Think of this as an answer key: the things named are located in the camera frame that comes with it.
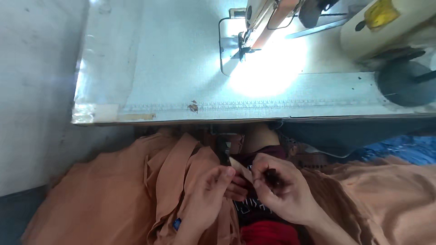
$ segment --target white table top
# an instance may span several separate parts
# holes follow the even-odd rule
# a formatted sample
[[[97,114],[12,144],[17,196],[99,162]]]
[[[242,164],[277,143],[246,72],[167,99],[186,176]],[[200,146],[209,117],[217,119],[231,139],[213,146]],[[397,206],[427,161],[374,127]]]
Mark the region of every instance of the white table top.
[[[346,13],[342,1],[329,13]],[[436,113],[436,103],[404,108],[387,101],[375,73],[342,52],[340,27],[285,40],[304,30],[295,18],[229,77],[220,69],[218,22],[246,1],[90,2],[75,124]],[[222,36],[237,25],[223,22]]]

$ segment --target blue tarp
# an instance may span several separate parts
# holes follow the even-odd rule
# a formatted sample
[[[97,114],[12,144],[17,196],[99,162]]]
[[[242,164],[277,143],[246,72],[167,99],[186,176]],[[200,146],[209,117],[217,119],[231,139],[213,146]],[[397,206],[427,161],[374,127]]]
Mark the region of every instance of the blue tarp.
[[[412,164],[436,164],[436,137],[402,135],[355,151],[362,161],[393,155]]]

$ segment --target fingernail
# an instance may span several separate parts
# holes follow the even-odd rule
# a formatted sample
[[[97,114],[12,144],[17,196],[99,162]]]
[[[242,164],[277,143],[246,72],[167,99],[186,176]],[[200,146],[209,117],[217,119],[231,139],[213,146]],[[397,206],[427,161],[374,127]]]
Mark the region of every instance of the fingernail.
[[[259,182],[259,180],[255,180],[255,181],[254,181],[254,184],[253,184],[253,187],[254,187],[255,189],[257,189],[259,186],[260,186],[260,182]]]
[[[236,174],[236,170],[232,167],[228,167],[226,170],[227,176],[234,176]]]

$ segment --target industrial sewing machine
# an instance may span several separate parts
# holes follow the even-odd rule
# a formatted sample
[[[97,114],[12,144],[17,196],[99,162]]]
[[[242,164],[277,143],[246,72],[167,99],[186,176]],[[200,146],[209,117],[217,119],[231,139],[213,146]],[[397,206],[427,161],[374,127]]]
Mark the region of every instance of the industrial sewing machine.
[[[322,11],[338,1],[248,0],[246,8],[230,9],[229,18],[245,19],[246,28],[238,34],[238,52],[230,56],[242,62],[247,53],[261,52],[272,34],[288,27],[298,15],[307,29],[286,38],[299,38],[343,25],[340,32],[343,52],[351,62],[381,70],[378,86],[387,99],[403,106],[434,101],[436,72],[410,60],[436,47],[436,1],[374,0],[350,6],[343,20],[317,26]],[[221,70],[228,75],[223,69],[223,53],[221,48]]]

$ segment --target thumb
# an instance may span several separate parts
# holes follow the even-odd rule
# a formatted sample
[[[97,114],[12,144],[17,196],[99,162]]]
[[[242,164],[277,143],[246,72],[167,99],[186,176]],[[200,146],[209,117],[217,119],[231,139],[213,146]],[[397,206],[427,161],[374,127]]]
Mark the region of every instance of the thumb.
[[[216,191],[221,195],[224,195],[228,185],[232,182],[233,176],[235,176],[236,170],[232,167],[226,167],[221,171],[216,184]]]
[[[253,187],[256,189],[257,198],[269,209],[273,210],[279,204],[279,197],[260,179],[254,180]]]

